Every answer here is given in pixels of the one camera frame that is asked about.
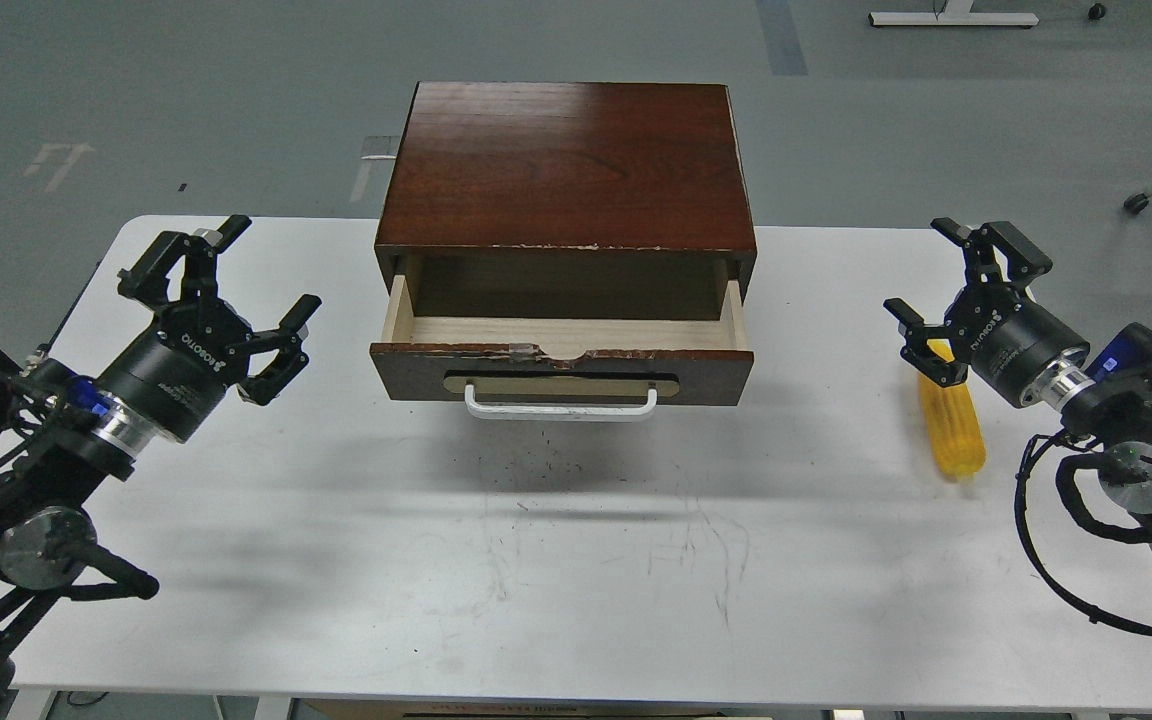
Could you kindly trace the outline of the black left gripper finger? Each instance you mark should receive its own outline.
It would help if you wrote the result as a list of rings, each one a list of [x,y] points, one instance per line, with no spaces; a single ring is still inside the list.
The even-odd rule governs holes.
[[[253,355],[274,353],[273,361],[256,376],[241,373],[236,381],[238,396],[248,404],[270,406],[270,402],[296,378],[308,365],[303,350],[308,334],[308,319],[323,305],[319,296],[305,293],[288,313],[271,331],[244,333],[244,336],[227,346],[227,355],[237,366],[238,361]]]
[[[218,304],[218,259],[252,225],[247,215],[230,215],[215,229],[200,229],[194,234],[162,232],[156,237],[132,268],[119,270],[116,291],[124,300],[141,302],[143,306],[174,306],[177,304]],[[177,300],[169,300],[169,273],[179,263],[184,264],[180,278]]]

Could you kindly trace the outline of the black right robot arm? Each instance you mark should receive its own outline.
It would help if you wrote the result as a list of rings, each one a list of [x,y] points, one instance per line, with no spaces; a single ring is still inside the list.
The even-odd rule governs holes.
[[[973,374],[1010,406],[1051,406],[1064,435],[1084,445],[1058,469],[1075,524],[1108,541],[1152,543],[1152,331],[1126,325],[1092,355],[1030,295],[1053,264],[1014,223],[931,225],[963,252],[965,283],[938,325],[904,300],[884,302],[904,338],[902,359],[938,386]]]

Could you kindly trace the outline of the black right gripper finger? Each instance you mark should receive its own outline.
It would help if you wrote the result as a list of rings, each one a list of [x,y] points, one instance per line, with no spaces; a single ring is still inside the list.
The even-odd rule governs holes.
[[[1009,291],[1026,295],[1030,283],[1053,270],[1053,260],[1011,222],[970,228],[948,217],[931,228],[958,247],[964,260],[963,291]]]
[[[946,325],[929,325],[904,300],[884,300],[882,309],[899,324],[899,333],[904,342],[900,350],[901,359],[938,387],[948,388],[967,381],[969,366],[964,361],[956,361],[954,356],[946,359],[931,344],[933,340],[947,340]]]

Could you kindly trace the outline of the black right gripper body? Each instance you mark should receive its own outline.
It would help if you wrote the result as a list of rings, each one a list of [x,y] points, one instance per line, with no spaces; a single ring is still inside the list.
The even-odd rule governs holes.
[[[1084,361],[1085,338],[1016,290],[963,290],[948,306],[952,353],[1014,407],[1038,401],[1032,388],[1061,357]]]

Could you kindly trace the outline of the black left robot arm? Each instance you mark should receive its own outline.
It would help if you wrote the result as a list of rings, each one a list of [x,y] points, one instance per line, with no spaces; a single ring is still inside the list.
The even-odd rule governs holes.
[[[41,347],[18,372],[0,370],[0,703],[12,653],[56,605],[141,598],[160,584],[99,543],[84,502],[126,480],[151,439],[184,444],[227,396],[268,406],[308,365],[306,293],[275,328],[256,331],[221,300],[218,262],[251,227],[233,215],[217,229],[162,232],[116,291],[151,311],[100,376]]]

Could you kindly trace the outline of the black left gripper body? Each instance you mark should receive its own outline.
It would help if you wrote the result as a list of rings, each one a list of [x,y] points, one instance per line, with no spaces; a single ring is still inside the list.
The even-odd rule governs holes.
[[[250,338],[252,325],[233,306],[162,306],[122,354],[97,377],[96,386],[183,444],[247,377],[247,361],[227,347]]]

